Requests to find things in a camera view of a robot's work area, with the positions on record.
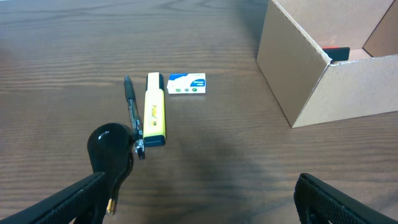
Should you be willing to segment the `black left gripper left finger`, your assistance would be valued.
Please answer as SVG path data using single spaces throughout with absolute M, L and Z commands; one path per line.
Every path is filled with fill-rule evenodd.
M 102 223 L 106 207 L 107 175 L 96 172 L 1 223 Z

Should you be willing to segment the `white blue staples box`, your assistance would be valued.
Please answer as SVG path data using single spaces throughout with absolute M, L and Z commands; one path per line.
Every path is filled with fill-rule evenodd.
M 206 75 L 204 73 L 172 73 L 167 82 L 169 94 L 205 94 Z

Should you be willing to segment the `red black stapler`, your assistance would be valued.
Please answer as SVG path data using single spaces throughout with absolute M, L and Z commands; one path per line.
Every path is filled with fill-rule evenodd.
M 345 61 L 349 59 L 349 47 L 324 47 L 322 50 L 331 58 L 332 62 Z

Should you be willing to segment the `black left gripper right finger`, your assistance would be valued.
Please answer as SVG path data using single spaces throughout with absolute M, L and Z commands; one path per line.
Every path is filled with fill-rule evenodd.
M 294 202 L 302 224 L 397 224 L 308 173 L 298 178 Z

